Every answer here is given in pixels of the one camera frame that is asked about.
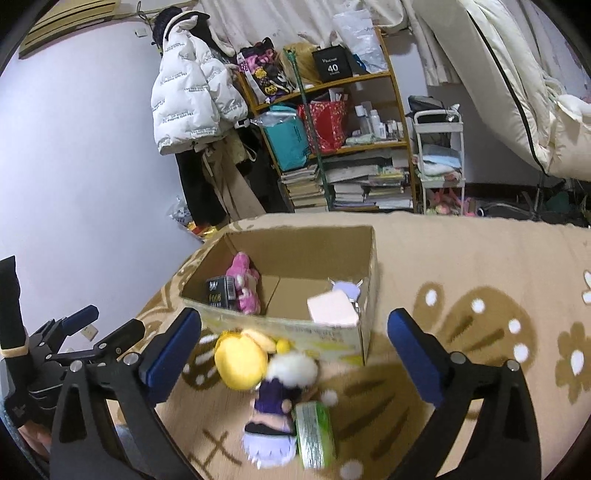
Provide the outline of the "person left hand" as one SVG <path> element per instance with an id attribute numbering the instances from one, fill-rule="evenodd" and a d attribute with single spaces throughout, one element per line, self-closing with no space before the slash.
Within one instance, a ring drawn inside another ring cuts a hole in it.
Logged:
<path id="1" fill-rule="evenodd" d="M 51 450 L 51 433 L 43 425 L 29 421 L 18 428 L 27 444 L 43 459 L 48 460 Z"/>

